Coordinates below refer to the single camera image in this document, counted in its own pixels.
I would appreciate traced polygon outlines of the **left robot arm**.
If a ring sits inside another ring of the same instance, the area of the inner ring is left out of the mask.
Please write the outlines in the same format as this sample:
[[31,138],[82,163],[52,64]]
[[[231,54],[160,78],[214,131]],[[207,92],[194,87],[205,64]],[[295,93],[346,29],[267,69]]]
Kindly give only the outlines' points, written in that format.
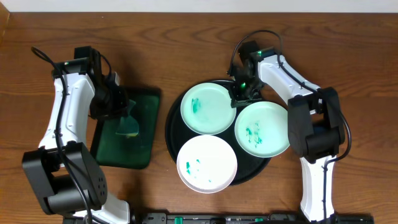
[[54,62],[37,47],[31,51],[51,64],[55,99],[47,130],[36,150],[25,152],[22,168],[47,215],[64,223],[130,223],[129,204],[109,193],[106,177],[86,146],[88,118],[127,116],[129,100],[113,70],[96,49],[74,49],[74,58]]

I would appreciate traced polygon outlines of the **green yellow sponge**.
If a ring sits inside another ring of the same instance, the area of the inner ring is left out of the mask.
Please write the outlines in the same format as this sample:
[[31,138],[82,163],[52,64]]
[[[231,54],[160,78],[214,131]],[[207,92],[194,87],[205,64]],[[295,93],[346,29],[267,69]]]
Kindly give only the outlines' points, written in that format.
[[139,134],[139,123],[131,115],[131,111],[135,105],[135,101],[129,100],[129,105],[127,107],[127,116],[123,116],[120,118],[119,126],[116,130],[117,135],[131,138]]

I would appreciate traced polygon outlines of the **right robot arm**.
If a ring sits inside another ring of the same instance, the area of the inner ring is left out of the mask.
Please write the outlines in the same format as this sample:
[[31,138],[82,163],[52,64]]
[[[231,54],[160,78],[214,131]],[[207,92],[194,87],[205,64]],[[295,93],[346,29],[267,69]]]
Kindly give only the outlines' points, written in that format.
[[228,75],[235,80],[229,89],[233,108],[259,101],[264,85],[270,86],[287,105],[287,134],[291,148],[300,157],[303,198],[300,209],[310,223],[331,223],[335,211],[331,201],[333,166],[339,147],[351,142],[348,123],[332,87],[312,84],[274,50],[260,49],[257,42],[237,44],[243,67],[232,63]]

